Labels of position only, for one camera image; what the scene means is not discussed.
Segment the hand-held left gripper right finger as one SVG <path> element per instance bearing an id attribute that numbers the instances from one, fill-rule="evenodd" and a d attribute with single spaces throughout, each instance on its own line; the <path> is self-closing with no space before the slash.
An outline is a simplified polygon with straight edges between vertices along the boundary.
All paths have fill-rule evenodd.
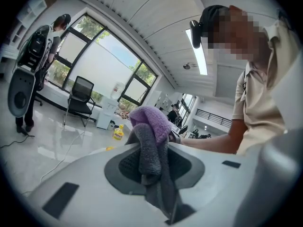
<path id="1" fill-rule="evenodd" d="M 205 165 L 205 173 L 196 185 L 179 192 L 182 201 L 195 213 L 175 226 L 232 227 L 237 210 L 251 186 L 260 146 L 249 148 L 244 155 L 234 155 L 176 143 L 170 145 L 197 157 Z"/>

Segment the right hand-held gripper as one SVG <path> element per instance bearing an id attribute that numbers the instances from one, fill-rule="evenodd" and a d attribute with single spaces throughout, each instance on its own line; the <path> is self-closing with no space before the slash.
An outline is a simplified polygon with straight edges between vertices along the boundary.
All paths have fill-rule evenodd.
<path id="1" fill-rule="evenodd" d="M 173 143 L 181 144 L 181 138 L 175 131 L 171 131 L 169 133 L 169 141 Z"/>

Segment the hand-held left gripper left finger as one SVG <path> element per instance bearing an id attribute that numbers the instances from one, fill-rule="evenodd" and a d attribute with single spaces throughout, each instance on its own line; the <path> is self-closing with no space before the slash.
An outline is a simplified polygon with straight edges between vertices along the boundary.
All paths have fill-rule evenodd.
<path id="1" fill-rule="evenodd" d="M 159 209 L 143 195 L 121 193 L 104 174 L 111 158 L 138 147 L 129 144 L 79 158 L 43 181 L 27 201 L 39 217 L 56 227 L 164 227 L 166 217 Z M 43 207 L 65 183 L 78 188 L 60 217 L 54 218 Z"/>

